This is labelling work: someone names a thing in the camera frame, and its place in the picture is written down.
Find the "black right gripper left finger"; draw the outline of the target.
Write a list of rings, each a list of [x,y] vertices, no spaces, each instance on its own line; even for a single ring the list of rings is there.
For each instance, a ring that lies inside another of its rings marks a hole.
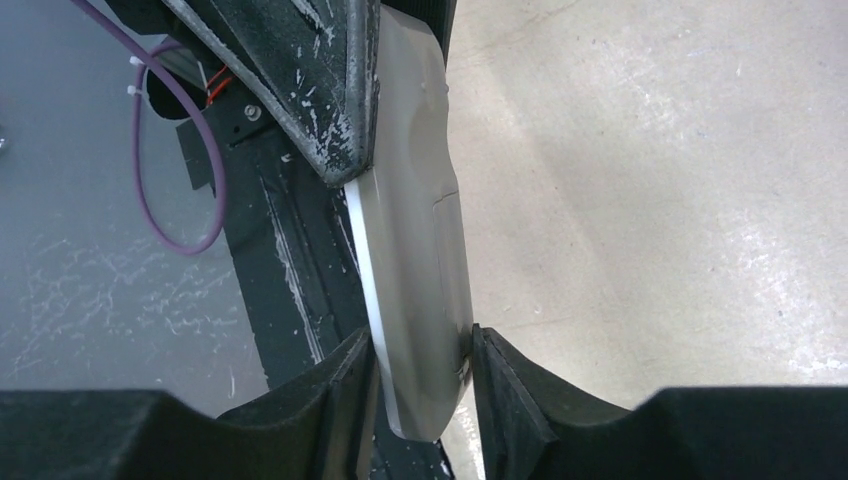
[[[362,328],[211,418],[161,390],[5,391],[5,479],[364,479],[379,379]]]

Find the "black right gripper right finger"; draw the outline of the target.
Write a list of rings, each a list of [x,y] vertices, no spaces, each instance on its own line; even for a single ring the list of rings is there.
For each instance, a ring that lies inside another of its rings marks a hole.
[[[490,479],[843,479],[847,390],[665,388],[627,410],[473,330]]]

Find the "white universal AC remote control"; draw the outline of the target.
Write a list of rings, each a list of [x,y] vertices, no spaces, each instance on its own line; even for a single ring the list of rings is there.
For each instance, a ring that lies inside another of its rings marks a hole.
[[[390,428],[431,442],[471,377],[473,311],[445,62],[423,21],[381,9],[377,78],[373,165],[344,191]]]

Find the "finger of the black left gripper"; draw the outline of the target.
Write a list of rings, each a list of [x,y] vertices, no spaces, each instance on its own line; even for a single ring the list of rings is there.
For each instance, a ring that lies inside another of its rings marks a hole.
[[[380,2],[166,5],[257,97],[328,186],[371,167]]]
[[[423,21],[438,40],[448,61],[457,0],[382,0],[383,5]]]

